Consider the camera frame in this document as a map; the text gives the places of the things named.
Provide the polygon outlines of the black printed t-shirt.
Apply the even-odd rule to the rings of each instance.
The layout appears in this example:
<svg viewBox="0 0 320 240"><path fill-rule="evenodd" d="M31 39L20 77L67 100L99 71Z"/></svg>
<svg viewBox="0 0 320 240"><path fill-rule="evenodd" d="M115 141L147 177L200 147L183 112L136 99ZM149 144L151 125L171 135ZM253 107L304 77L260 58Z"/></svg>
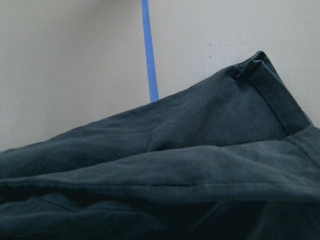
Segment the black printed t-shirt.
<svg viewBox="0 0 320 240"><path fill-rule="evenodd" d="M0 154L3 240L317 240L320 130L258 51Z"/></svg>

